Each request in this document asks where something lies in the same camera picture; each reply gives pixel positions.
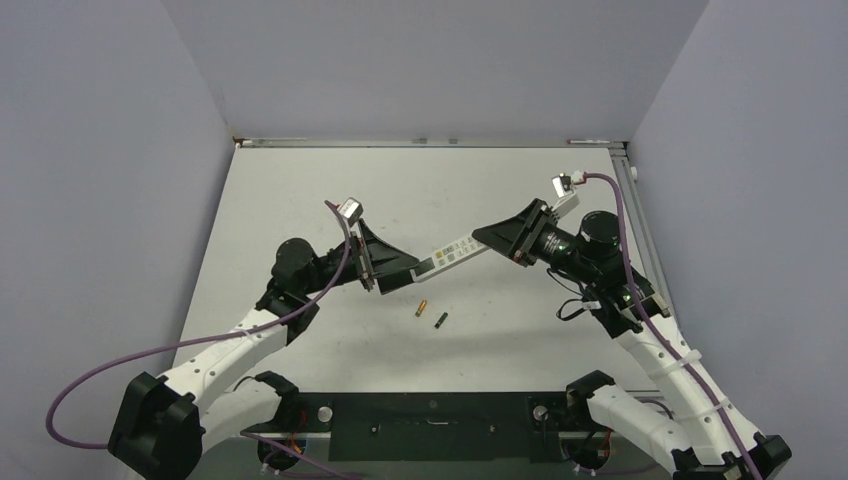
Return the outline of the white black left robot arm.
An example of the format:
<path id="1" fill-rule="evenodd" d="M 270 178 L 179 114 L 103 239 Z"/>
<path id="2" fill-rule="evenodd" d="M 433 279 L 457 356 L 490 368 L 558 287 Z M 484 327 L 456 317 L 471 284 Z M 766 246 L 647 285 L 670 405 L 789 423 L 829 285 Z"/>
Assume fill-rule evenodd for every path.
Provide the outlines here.
<path id="1" fill-rule="evenodd" d="M 256 424 L 274 430 L 296 421 L 296 387 L 273 372 L 237 382 L 310 326 L 330 289 L 351 282 L 386 294 L 413 283 L 418 258 L 384 242 L 362 220 L 318 255 L 302 238 L 284 241 L 255 306 L 228 332 L 197 339 L 204 348 L 162 374 L 127 386 L 108 452 L 144 479 L 186 479 L 202 456 Z"/>

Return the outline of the white remote control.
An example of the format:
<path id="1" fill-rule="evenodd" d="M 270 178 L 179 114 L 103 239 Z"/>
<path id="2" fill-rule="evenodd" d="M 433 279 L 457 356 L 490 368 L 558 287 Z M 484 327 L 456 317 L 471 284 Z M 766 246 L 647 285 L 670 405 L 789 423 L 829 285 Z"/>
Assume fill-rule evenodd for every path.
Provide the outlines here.
<path id="1" fill-rule="evenodd" d="M 472 235 L 461 237 L 432 252 L 410 270 L 414 283 L 423 283 L 431 278 L 467 262 L 490 248 Z"/>

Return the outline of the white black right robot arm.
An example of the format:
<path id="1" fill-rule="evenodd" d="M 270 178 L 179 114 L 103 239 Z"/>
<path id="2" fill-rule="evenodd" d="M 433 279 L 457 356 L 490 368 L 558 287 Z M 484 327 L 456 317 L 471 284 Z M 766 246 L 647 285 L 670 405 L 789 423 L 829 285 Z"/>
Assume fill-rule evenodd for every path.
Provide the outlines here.
<path id="1" fill-rule="evenodd" d="M 567 419 L 607 427 L 649 455 L 675 479 L 773 479 L 792 457 L 778 435 L 765 435 L 722 392 L 689 346 L 669 307 L 632 266 L 626 227 L 616 213 L 586 214 L 576 233 L 541 200 L 472 237 L 521 266 L 544 262 L 579 284 L 592 316 L 639 364 L 669 415 L 651 410 L 595 371 L 567 388 Z"/>

